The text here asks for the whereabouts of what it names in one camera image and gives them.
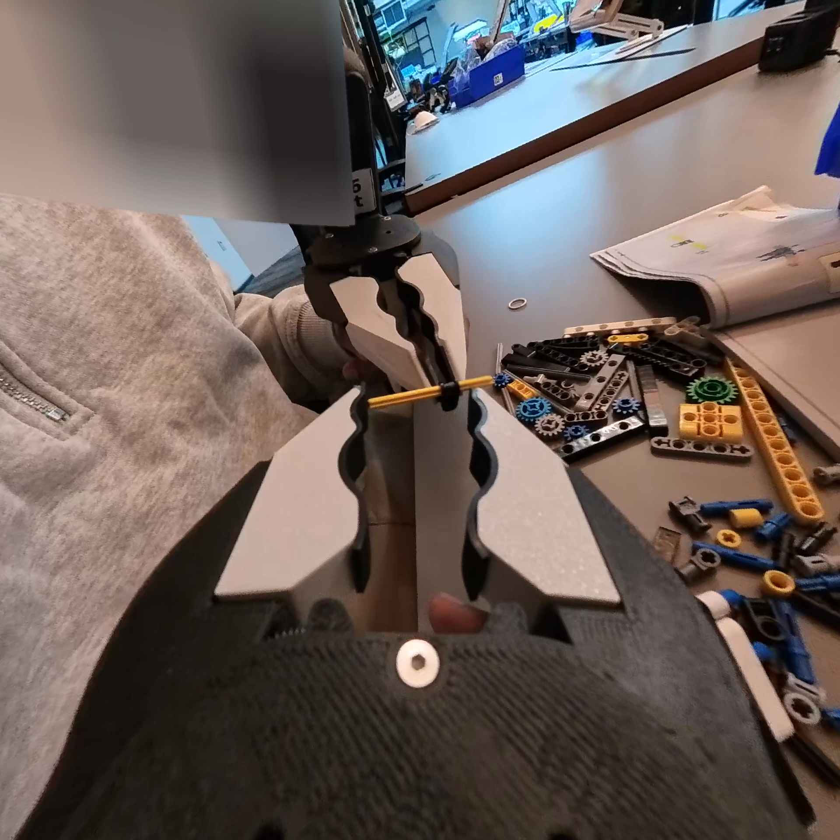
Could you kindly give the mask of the person's right hand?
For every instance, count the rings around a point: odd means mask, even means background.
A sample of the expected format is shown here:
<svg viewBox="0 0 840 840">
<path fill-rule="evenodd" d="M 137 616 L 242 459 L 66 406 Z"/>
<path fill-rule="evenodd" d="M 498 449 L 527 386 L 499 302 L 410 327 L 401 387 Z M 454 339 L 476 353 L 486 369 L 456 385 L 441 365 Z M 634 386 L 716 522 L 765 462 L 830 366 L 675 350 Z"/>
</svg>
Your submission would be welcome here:
<svg viewBox="0 0 840 840">
<path fill-rule="evenodd" d="M 429 600 L 428 621 L 436 634 L 477 634 L 487 623 L 489 613 L 462 603 L 446 593 L 437 593 Z"/>
</svg>

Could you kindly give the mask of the long yellow lego beam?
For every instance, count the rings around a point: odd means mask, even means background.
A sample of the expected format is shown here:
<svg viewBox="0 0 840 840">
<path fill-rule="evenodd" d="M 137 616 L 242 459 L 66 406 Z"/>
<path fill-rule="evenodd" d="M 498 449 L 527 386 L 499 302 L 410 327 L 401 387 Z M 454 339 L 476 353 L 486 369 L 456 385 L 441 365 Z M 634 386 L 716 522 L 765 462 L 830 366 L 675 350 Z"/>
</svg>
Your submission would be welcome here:
<svg viewBox="0 0 840 840">
<path fill-rule="evenodd" d="M 823 505 L 785 436 L 758 378 L 741 363 L 730 358 L 724 360 L 724 369 L 738 388 L 742 414 L 752 441 L 756 444 L 783 508 L 801 526 L 816 525 L 823 521 Z"/>
</svg>

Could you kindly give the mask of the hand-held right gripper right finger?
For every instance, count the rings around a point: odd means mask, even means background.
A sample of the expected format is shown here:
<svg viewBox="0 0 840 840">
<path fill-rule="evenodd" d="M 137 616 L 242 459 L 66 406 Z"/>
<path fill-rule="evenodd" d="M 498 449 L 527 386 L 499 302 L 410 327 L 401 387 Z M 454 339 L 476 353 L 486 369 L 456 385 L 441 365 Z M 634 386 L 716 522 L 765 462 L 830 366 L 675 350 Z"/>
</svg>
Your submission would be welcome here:
<svg viewBox="0 0 840 840">
<path fill-rule="evenodd" d="M 490 395 L 467 402 L 469 501 L 461 578 L 472 602 L 514 603 L 531 624 L 555 606 L 622 604 L 562 459 Z"/>
</svg>

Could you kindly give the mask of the beige trousers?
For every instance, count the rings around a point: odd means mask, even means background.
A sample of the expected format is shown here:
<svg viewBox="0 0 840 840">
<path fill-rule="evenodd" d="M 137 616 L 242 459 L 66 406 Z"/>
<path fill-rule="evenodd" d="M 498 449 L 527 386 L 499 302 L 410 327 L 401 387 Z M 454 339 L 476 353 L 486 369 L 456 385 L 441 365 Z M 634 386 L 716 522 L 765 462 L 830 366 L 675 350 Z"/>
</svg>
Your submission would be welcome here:
<svg viewBox="0 0 840 840">
<path fill-rule="evenodd" d="M 364 436 L 362 475 L 371 538 L 365 591 L 370 629 L 417 629 L 414 424 L 411 406 L 376 409 Z"/>
</svg>

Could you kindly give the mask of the person's left forearm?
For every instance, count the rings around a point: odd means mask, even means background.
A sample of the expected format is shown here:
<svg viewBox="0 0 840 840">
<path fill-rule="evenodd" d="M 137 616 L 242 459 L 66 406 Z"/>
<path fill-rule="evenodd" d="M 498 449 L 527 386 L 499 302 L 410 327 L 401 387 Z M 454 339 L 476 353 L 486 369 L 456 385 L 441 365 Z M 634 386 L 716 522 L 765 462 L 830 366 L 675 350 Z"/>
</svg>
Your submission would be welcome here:
<svg viewBox="0 0 840 840">
<path fill-rule="evenodd" d="M 303 285 L 273 298 L 235 295 L 234 323 L 256 346 L 292 403 L 331 404 L 351 388 L 343 375 L 351 356 L 340 344 L 336 326 L 315 312 Z"/>
</svg>

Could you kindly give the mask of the pile of lego beams gears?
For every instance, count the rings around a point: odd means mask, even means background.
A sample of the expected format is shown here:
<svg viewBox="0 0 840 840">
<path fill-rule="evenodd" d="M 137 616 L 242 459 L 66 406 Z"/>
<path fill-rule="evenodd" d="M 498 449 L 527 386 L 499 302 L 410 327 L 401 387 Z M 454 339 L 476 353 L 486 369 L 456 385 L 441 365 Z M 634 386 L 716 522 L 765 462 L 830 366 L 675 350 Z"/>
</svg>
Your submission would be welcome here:
<svg viewBox="0 0 840 840">
<path fill-rule="evenodd" d="M 495 381 L 508 411 L 570 464 L 642 435 L 678 438 L 686 386 L 722 362 L 697 318 L 636 319 L 499 345 Z"/>
</svg>

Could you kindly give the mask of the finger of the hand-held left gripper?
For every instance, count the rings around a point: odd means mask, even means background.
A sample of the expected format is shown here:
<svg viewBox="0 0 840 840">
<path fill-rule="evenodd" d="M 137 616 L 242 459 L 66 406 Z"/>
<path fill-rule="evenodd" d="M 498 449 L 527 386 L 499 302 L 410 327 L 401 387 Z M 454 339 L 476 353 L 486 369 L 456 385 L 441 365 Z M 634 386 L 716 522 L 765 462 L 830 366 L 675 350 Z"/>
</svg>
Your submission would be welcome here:
<svg viewBox="0 0 840 840">
<path fill-rule="evenodd" d="M 408 305 L 399 292 L 382 308 L 381 285 L 368 276 L 347 276 L 331 291 L 346 319 L 345 332 L 353 349 L 385 374 L 392 386 L 411 391 L 436 385 L 434 362 L 424 346 L 422 317 L 430 319 L 438 305 L 438 284 L 430 280 L 398 280 L 398 287 L 416 291 L 419 303 Z"/>
<path fill-rule="evenodd" d="M 467 322 L 461 294 L 434 256 L 415 256 L 395 271 L 409 338 L 432 383 L 466 378 Z"/>
</svg>

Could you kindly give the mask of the scatter of small lego pins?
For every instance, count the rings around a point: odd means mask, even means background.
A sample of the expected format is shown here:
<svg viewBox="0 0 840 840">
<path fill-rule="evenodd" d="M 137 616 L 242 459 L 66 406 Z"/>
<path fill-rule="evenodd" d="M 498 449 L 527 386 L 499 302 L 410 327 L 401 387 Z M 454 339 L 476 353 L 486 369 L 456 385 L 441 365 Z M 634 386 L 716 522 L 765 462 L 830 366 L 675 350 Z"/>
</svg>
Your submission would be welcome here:
<svg viewBox="0 0 840 840">
<path fill-rule="evenodd" d="M 769 499 L 670 504 L 681 530 L 659 528 L 654 551 L 687 585 L 709 581 L 722 565 L 756 573 L 760 593 L 732 589 L 698 594 L 759 714 L 777 741 L 795 727 L 838 730 L 800 623 L 810 616 L 838 631 L 838 554 L 825 547 L 838 528 L 818 521 L 801 535 L 791 514 Z"/>
</svg>

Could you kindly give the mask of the lego instruction booklet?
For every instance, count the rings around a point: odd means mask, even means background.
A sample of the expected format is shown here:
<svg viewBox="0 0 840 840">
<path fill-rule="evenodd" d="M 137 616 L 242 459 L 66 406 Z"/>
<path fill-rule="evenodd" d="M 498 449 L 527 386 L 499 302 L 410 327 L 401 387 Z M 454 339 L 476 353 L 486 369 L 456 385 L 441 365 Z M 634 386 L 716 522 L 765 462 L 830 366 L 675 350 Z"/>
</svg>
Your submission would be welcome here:
<svg viewBox="0 0 840 840">
<path fill-rule="evenodd" d="M 701 329 L 838 458 L 838 208 L 780 203 L 762 185 L 591 258 L 697 291 Z"/>
</svg>

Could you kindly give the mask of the black charger block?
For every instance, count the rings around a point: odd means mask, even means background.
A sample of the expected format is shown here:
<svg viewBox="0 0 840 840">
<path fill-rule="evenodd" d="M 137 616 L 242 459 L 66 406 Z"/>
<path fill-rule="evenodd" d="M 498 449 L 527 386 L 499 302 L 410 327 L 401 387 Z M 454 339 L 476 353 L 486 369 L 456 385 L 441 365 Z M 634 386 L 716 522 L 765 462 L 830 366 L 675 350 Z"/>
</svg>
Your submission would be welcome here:
<svg viewBox="0 0 840 840">
<path fill-rule="evenodd" d="M 797 13 L 767 27 L 759 54 L 762 73 L 808 67 L 833 50 L 839 26 L 839 2 L 806 2 Z"/>
</svg>

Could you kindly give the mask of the yellow lego frame block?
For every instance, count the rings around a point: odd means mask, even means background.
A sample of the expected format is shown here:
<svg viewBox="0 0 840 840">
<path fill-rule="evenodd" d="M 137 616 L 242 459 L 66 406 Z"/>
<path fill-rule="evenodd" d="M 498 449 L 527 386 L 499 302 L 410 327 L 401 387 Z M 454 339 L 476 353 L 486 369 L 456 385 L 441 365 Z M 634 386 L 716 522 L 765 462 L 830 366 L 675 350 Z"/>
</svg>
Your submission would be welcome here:
<svg viewBox="0 0 840 840">
<path fill-rule="evenodd" d="M 740 444 L 744 437 L 741 407 L 714 402 L 682 403 L 679 405 L 677 437 Z"/>
</svg>

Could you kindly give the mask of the blue plastic bin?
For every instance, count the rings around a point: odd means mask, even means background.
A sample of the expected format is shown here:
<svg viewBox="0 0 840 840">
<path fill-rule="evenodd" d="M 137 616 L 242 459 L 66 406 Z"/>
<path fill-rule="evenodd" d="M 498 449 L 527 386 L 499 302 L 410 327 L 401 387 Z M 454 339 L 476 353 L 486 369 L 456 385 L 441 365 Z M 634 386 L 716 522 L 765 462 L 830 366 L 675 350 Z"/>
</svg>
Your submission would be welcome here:
<svg viewBox="0 0 840 840">
<path fill-rule="evenodd" d="M 839 179 L 839 108 L 829 122 L 822 138 L 821 148 L 815 162 L 815 175 L 826 175 Z"/>
</svg>

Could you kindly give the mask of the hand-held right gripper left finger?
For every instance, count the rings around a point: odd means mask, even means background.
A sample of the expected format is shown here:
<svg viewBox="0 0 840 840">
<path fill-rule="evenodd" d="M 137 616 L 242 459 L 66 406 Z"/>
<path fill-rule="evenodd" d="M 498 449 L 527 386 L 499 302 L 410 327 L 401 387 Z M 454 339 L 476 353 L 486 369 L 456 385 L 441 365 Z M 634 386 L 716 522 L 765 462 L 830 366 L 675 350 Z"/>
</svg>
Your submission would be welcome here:
<svg viewBox="0 0 840 840">
<path fill-rule="evenodd" d="M 368 402 L 354 387 L 276 451 L 214 595 L 286 602 L 303 620 L 322 599 L 353 615 L 371 576 L 368 515 L 358 485 Z"/>
</svg>

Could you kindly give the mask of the small blue parts bin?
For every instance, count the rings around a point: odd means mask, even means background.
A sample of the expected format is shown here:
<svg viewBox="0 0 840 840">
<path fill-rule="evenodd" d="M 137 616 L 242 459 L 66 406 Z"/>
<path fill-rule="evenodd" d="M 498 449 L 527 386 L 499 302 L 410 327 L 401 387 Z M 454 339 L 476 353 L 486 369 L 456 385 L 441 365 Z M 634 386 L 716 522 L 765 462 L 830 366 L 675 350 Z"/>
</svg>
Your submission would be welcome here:
<svg viewBox="0 0 840 840">
<path fill-rule="evenodd" d="M 525 52 L 522 45 L 514 39 L 506 39 L 497 47 L 469 70 L 470 104 L 488 97 L 524 76 Z"/>
</svg>

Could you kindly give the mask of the cardboard display board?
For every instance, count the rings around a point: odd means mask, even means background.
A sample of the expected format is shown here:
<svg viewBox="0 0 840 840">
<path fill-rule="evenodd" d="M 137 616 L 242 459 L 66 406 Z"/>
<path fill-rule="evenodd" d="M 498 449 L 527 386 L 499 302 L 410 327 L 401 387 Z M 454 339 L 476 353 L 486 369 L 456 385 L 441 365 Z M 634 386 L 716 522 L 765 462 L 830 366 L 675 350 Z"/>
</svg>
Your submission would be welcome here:
<svg viewBox="0 0 840 840">
<path fill-rule="evenodd" d="M 589 31 L 600 35 L 636 40 L 646 36 L 660 36 L 664 23 L 657 18 L 638 17 L 621 13 L 623 1 L 577 1 L 565 17 L 570 32 Z"/>
</svg>

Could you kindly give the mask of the yellow lego axle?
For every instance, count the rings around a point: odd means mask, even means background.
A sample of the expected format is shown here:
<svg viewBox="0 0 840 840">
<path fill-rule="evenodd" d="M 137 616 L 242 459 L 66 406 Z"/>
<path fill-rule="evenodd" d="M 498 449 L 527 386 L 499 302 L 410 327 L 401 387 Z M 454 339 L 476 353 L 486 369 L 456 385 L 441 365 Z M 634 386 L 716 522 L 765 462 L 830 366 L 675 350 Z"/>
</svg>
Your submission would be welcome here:
<svg viewBox="0 0 840 840">
<path fill-rule="evenodd" d="M 475 389 L 485 389 L 495 384 L 494 375 L 482 375 L 468 380 L 458 381 L 460 385 L 460 395 L 466 392 L 474 391 Z M 437 401 L 439 394 L 439 386 L 431 385 L 423 388 L 418 388 L 411 391 L 403 391 L 390 395 L 382 395 L 372 397 L 367 404 L 371 410 L 381 410 L 387 407 L 415 404 L 425 401 Z"/>
</svg>

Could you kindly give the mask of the grey zip hoodie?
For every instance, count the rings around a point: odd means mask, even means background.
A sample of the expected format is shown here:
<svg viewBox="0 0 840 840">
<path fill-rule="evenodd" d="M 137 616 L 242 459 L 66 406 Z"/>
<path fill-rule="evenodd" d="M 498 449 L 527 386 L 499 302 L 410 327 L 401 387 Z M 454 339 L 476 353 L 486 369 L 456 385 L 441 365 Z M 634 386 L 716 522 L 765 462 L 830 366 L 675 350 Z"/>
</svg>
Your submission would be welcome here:
<svg viewBox="0 0 840 840">
<path fill-rule="evenodd" d="M 312 415 L 176 217 L 2 198 L 2 838 L 43 794 L 102 650 L 191 527 Z"/>
</svg>

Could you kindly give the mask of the flat grey lego liftarm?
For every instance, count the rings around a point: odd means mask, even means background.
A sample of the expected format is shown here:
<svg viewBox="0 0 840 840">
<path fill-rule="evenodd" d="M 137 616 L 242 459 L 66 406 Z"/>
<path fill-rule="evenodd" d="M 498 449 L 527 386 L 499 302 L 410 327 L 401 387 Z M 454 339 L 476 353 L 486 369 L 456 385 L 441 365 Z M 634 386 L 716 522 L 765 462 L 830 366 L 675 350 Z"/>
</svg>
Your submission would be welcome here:
<svg viewBox="0 0 840 840">
<path fill-rule="evenodd" d="M 753 448 L 745 444 L 712 443 L 677 437 L 652 437 L 649 447 L 654 455 L 671 458 L 748 463 L 753 457 Z"/>
</svg>

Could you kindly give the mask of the green lego gear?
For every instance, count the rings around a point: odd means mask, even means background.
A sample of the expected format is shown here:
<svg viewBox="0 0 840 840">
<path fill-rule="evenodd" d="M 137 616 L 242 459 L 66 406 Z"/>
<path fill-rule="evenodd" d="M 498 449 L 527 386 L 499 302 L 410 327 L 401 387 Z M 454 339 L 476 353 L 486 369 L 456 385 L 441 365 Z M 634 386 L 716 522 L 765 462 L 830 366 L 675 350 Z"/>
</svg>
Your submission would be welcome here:
<svg viewBox="0 0 840 840">
<path fill-rule="evenodd" d="M 729 405 L 738 398 L 738 387 L 728 378 L 719 375 L 699 377 L 686 386 L 688 403 Z"/>
</svg>

